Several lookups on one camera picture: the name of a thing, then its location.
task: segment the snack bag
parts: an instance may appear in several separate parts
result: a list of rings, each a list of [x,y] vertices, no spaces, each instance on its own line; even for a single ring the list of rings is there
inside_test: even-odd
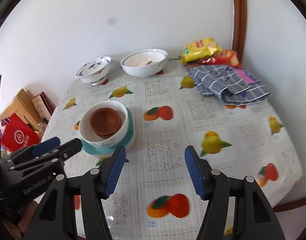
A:
[[[237,53],[230,49],[224,49],[221,52],[217,51],[212,57],[202,58],[197,63],[202,65],[230,65],[234,68],[242,68],[238,61]]]
[[[205,38],[200,41],[188,44],[182,51],[182,63],[198,60],[204,57],[210,57],[217,51],[223,49],[216,43],[213,38]]]

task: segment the red snack bag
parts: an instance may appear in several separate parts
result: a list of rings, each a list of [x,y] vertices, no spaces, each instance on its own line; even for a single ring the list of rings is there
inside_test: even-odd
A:
[[[38,143],[38,135],[14,113],[0,141],[10,152],[13,152]]]
[[[234,50],[225,49],[221,52],[215,52],[210,58],[202,58],[197,61],[205,65],[230,65],[234,68],[242,68],[237,59],[237,53]]]

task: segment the bowl rim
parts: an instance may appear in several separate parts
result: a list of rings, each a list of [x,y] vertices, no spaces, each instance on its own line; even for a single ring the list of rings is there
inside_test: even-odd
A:
[[[167,58],[167,56],[168,56],[167,52],[166,52],[165,50],[163,50],[163,49],[142,49],[142,50],[135,51],[135,52],[133,52],[133,53],[128,54],[127,56],[125,56],[125,57],[120,61],[121,66],[122,66],[122,67],[134,68],[134,67],[131,67],[131,66],[125,66],[125,65],[124,65],[124,62],[125,62],[128,58],[130,58],[130,57],[132,57],[132,56],[134,56],[134,55],[136,55],[136,54],[143,53],[143,52],[159,52],[159,53],[161,53],[161,54],[164,54],[165,57],[164,57],[163,59],[161,59],[160,61],[155,62],[154,64],[157,64],[157,63],[159,63],[159,62],[165,60],[165,59]],[[136,68],[139,69],[139,68],[148,67],[148,66],[151,66],[151,65],[154,65],[154,64],[150,64],[150,65],[147,65],[147,66],[145,66],[145,65],[144,65],[144,66],[138,66],[138,67],[136,67]]]
[[[89,109],[83,114],[82,118],[80,119],[80,123],[81,123],[83,117],[85,116],[85,114],[86,114],[90,109],[92,109],[94,106],[97,106],[97,105],[99,105],[99,104],[101,104],[101,103],[103,103],[103,102],[117,102],[117,103],[121,104],[121,105],[123,106],[123,109],[124,109],[125,112],[126,112],[125,120],[124,120],[123,124],[121,125],[121,127],[117,130],[117,132],[116,132],[114,135],[112,135],[111,137],[109,137],[109,138],[107,138],[107,139],[104,139],[104,140],[102,140],[102,141],[92,142],[92,141],[86,140],[86,139],[81,135],[80,130],[79,130],[80,137],[83,138],[83,140],[86,141],[87,143],[101,143],[101,144],[102,144],[102,143],[108,142],[110,139],[112,139],[113,136],[117,135],[117,134],[122,130],[123,127],[125,127],[126,125],[128,125],[128,111],[127,111],[127,107],[126,107],[125,105],[123,105],[121,102],[114,101],[114,100],[105,100],[105,101],[102,101],[102,102],[99,102],[99,103],[93,105],[91,108],[89,108]]]
[[[88,74],[87,76],[82,76],[82,77],[77,76],[78,72],[80,72],[81,69],[82,69],[83,67],[85,67],[87,64],[91,63],[92,61],[95,61],[95,60],[101,59],[101,58],[104,58],[104,59],[106,59],[106,60],[108,61],[106,64],[104,64],[104,66],[102,66],[102,67],[99,68],[99,69],[96,69],[94,72],[92,72],[91,74]],[[84,77],[88,77],[88,76],[90,76],[90,75],[93,75],[95,72],[97,72],[97,71],[99,71],[99,70],[101,70],[101,69],[104,69],[106,66],[108,66],[109,63],[110,63],[111,61],[112,61],[112,58],[109,57],[109,56],[102,56],[102,57],[98,57],[98,58],[96,58],[96,59],[93,59],[93,60],[91,60],[90,62],[87,62],[86,64],[84,64],[84,66],[82,66],[81,68],[79,68],[79,69],[77,70],[76,74],[75,74],[75,77],[82,79],[82,78],[84,78]]]

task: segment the screw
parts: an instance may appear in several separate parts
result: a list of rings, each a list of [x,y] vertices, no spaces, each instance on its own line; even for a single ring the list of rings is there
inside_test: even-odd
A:
[[[91,169],[90,173],[93,174],[93,175],[98,174],[99,169],[98,168],[93,168],[93,169]]]
[[[211,173],[216,176],[221,174],[221,172],[218,169],[211,170]]]
[[[56,179],[57,179],[58,181],[63,180],[64,178],[65,178],[65,176],[64,176],[63,174],[58,174],[58,175],[56,176]]]
[[[247,176],[246,181],[252,183],[254,181],[254,178],[251,176]]]

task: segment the yellow snack bag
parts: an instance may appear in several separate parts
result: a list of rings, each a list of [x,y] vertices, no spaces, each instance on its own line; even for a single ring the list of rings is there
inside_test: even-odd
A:
[[[222,51],[220,45],[213,38],[205,38],[200,41],[188,44],[182,51],[182,63],[210,57],[217,51]]]

